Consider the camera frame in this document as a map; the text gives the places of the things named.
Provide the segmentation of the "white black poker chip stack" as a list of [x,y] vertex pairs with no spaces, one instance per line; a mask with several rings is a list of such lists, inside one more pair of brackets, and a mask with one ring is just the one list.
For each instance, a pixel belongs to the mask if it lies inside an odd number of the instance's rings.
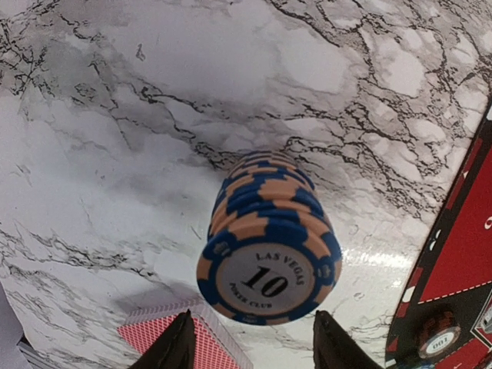
[[341,247],[312,180],[279,151],[247,153],[224,179],[197,265],[204,299],[253,325],[295,321],[334,289]]

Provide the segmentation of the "red playing card deck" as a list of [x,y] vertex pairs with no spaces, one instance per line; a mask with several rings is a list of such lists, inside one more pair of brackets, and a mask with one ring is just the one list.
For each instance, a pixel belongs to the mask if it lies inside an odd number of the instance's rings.
[[199,298],[132,311],[118,333],[141,355],[132,368],[254,367],[218,316]]

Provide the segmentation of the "round red black poker mat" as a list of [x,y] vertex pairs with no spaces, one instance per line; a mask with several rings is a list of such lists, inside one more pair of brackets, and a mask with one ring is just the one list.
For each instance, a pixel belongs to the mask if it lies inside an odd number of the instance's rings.
[[491,115],[480,123],[397,306],[385,348],[387,368],[411,368],[416,335],[450,308],[457,341],[435,368],[491,366]]

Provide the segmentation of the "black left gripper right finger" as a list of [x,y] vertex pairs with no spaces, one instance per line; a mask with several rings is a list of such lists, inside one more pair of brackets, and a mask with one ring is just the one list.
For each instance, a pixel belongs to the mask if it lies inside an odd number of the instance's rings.
[[316,369],[379,369],[328,311],[316,311],[313,332]]

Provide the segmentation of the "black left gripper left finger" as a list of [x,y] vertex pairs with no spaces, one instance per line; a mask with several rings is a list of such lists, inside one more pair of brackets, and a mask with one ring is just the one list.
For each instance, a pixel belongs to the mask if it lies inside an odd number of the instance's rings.
[[193,369],[196,334],[191,312],[180,313],[132,369]]

